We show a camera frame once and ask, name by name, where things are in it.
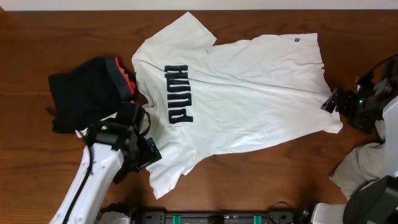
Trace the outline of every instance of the black cloth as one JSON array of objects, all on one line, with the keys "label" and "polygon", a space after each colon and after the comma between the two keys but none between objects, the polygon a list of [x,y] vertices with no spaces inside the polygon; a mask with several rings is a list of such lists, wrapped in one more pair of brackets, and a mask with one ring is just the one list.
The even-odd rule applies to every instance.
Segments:
[{"label": "black cloth", "polygon": [[74,133],[118,111],[133,89],[117,58],[96,57],[68,73],[49,76],[56,107],[53,130]]}]

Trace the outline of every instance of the white t-shirt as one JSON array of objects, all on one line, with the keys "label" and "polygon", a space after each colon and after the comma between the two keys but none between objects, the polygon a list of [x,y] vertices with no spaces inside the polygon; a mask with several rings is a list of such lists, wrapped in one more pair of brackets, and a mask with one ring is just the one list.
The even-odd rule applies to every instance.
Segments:
[{"label": "white t-shirt", "polygon": [[189,12],[147,39],[132,57],[138,90],[162,159],[147,168],[156,198],[213,154],[249,152],[317,131],[337,133],[337,113],[317,34],[262,35],[213,46]]}]

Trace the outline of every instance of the red trim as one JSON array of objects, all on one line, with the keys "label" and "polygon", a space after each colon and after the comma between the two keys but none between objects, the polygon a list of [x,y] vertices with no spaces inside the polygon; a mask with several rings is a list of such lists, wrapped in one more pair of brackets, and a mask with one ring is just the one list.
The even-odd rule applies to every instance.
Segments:
[{"label": "red trim", "polygon": [[134,82],[130,82],[129,77],[126,74],[124,74],[122,68],[119,66],[118,58],[115,57],[115,59],[116,59],[116,65],[118,66],[120,73],[122,73],[123,77],[126,79],[127,83],[129,84],[129,87],[130,87],[130,90],[131,90],[131,95],[133,95],[134,94],[134,89],[136,88],[136,84]]}]

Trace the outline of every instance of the shirt sleeve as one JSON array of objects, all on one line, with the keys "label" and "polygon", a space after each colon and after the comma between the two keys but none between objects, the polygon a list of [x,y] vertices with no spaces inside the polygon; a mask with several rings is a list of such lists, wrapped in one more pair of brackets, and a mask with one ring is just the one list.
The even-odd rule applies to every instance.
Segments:
[{"label": "shirt sleeve", "polygon": [[189,12],[163,28],[147,44],[172,45],[178,49],[206,49],[211,47],[216,37]]}]

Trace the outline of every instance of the wood grain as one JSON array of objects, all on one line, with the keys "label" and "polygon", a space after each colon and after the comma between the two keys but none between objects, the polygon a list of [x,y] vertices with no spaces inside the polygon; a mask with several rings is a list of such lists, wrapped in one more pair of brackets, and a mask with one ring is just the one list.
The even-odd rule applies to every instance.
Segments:
[{"label": "wood grain", "polygon": [[[83,143],[51,132],[47,77],[99,55],[132,70],[143,41],[182,11],[7,12],[0,20],[0,223],[48,223],[76,174]],[[396,11],[192,12],[216,44],[262,34],[318,33],[330,88],[354,90],[381,59],[398,52]],[[244,154],[211,156],[156,200],[149,173],[112,184],[104,205],[126,202],[178,210],[266,210],[284,200],[345,203],[328,176],[355,146],[377,141],[345,124],[338,134],[313,133]]]}]

